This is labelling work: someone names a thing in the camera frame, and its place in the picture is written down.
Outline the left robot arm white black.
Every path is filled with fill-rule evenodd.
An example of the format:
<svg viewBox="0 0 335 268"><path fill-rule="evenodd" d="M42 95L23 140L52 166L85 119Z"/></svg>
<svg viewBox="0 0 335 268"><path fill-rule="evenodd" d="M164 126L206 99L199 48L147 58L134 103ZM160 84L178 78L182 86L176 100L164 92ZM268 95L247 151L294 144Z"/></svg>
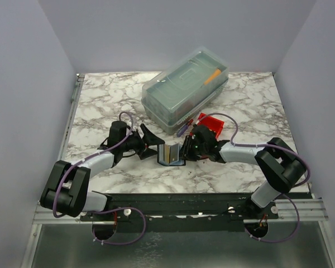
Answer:
<svg viewBox="0 0 335 268"><path fill-rule="evenodd" d="M41 194L40 205L51 209L56 217L77 217L82 212L93 212L101 221L112 216L110 197L88 190L89 181L99 173L116 166L125 152L134 151L141 159L157 155L151 146L163 145L164 140L154 135L143 123L143 136L123 121L114 121L109 136L94 154L75 163L59 160L50 173Z"/></svg>

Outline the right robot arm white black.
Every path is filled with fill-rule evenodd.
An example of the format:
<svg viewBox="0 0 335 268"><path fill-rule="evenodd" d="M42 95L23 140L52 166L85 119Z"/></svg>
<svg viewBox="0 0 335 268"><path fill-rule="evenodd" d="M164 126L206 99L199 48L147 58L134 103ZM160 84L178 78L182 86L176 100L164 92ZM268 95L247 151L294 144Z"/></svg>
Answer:
<svg viewBox="0 0 335 268"><path fill-rule="evenodd" d="M213 131L204 125L194 126L184 140L179 156L186 161L208 158L212 162L257 165L266 181L250 196L246 213L260 218L275 198L290 192L299 179L308 172L307 164L282 139L272 138L266 144L236 144L232 140L216 139Z"/></svg>

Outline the red plastic bin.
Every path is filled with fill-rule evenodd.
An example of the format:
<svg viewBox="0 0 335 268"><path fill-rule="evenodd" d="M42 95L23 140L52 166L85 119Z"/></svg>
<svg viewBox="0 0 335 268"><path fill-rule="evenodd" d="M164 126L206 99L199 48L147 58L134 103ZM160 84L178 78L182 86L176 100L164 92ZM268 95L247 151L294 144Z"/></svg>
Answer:
<svg viewBox="0 0 335 268"><path fill-rule="evenodd" d="M224 122L212 116L207 116L205 113L200 113L197 125L206 126L210 131L215 133L215 138L218 138L223 130Z"/></svg>

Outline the black card holder wallet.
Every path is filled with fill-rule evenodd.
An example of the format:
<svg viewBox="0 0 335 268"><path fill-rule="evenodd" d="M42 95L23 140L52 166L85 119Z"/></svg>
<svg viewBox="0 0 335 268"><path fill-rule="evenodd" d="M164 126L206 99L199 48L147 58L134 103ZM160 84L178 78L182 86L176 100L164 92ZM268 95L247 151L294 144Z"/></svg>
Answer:
<svg viewBox="0 0 335 268"><path fill-rule="evenodd" d="M157 163L162 166L185 166L186 161L180 156L181 145L158 145Z"/></svg>

